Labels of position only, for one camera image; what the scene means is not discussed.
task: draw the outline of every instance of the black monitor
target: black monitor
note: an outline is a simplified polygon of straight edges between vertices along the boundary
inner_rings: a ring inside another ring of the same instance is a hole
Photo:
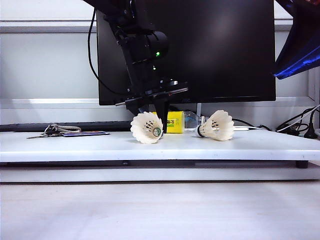
[[[160,77],[188,82],[171,103],[274,101],[276,99],[274,1],[146,0],[156,31],[169,40],[165,57],[154,61]],[[122,49],[97,14],[98,74],[116,92],[129,77]],[[125,98],[99,86],[100,105]]]

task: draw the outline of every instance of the white shuttlecock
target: white shuttlecock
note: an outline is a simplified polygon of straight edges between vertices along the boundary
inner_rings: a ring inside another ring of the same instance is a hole
[[[209,137],[218,141],[232,139],[234,134],[234,122],[226,111],[218,110],[209,119],[196,128],[200,137]]]
[[[152,112],[139,113],[131,122],[132,136],[142,144],[154,144],[164,132],[161,119]]]

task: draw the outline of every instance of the white table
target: white table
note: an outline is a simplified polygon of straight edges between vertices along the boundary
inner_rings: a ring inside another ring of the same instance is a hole
[[[295,168],[292,163],[273,161],[318,161],[320,141],[269,132],[238,131],[230,141],[194,137],[194,133],[166,134],[156,144],[141,144],[131,132],[86,137],[36,136],[32,132],[0,134],[2,163],[79,163],[103,161],[197,161],[194,167],[34,167],[1,168],[3,182],[82,182],[82,181],[162,181],[162,180],[290,180],[319,179],[315,165]],[[230,167],[230,160],[241,160]]]
[[[318,240],[320,182],[2,185],[3,240]]]

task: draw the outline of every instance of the keys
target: keys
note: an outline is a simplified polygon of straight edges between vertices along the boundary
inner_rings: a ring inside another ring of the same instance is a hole
[[[59,137],[62,136],[62,133],[58,130],[57,124],[50,124],[43,133],[39,136],[30,136],[26,139],[39,139],[39,138],[48,138],[48,137]]]
[[[41,138],[48,138],[48,137],[60,137],[62,136],[61,133],[55,133],[55,134],[45,134],[45,133],[41,133],[39,136],[30,136],[27,137],[26,139],[41,139]]]

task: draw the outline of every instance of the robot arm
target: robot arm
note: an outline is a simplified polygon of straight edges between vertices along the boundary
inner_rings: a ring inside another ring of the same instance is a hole
[[[165,56],[169,42],[163,32],[155,31],[149,22],[144,0],[84,0],[105,14],[115,40],[125,58],[130,87],[125,102],[134,115],[148,111],[154,104],[158,117],[167,130],[169,100],[173,94],[188,90],[187,83],[159,77],[154,61]]]

